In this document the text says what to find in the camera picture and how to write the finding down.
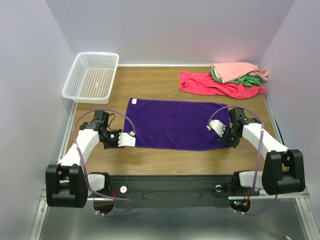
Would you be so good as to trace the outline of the purple towel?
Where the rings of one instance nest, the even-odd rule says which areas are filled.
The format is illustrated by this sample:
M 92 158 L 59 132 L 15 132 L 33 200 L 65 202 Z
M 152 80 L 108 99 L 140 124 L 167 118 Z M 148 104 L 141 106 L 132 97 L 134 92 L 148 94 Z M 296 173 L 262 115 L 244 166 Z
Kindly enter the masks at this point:
M 140 148 L 207 151 L 226 148 L 219 136 L 207 129 L 210 116 L 230 123 L 228 109 L 214 102 L 148 100 L 131 98 L 123 130 L 135 129 L 135 145 Z

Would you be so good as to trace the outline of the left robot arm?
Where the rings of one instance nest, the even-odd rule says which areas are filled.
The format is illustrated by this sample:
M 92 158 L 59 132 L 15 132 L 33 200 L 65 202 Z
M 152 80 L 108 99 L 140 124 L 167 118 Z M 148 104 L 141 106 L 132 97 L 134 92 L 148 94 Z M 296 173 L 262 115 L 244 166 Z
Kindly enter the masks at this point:
M 50 207 L 82 208 L 88 197 L 97 193 L 100 197 L 114 197 L 108 173 L 90 173 L 85 170 L 86 161 L 99 143 L 105 149 L 123 148 L 122 130 L 110 129 L 111 113 L 94 112 L 93 120 L 84 122 L 76 142 L 56 163 L 45 170 L 46 201 Z

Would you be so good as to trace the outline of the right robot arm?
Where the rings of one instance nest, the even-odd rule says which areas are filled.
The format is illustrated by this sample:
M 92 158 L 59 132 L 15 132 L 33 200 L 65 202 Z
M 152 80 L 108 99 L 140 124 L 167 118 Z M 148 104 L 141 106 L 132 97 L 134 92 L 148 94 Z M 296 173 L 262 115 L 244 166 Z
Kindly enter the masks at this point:
M 207 128 L 231 148 L 236 148 L 241 139 L 247 140 L 258 151 L 257 164 L 264 159 L 262 171 L 236 171 L 230 182 L 231 192 L 242 195 L 248 189 L 263 190 L 271 196 L 303 192 L 306 181 L 302 152 L 277 141 L 265 130 L 262 120 L 246 116 L 243 108 L 234 107 L 228 114 L 231 125 L 211 118 Z

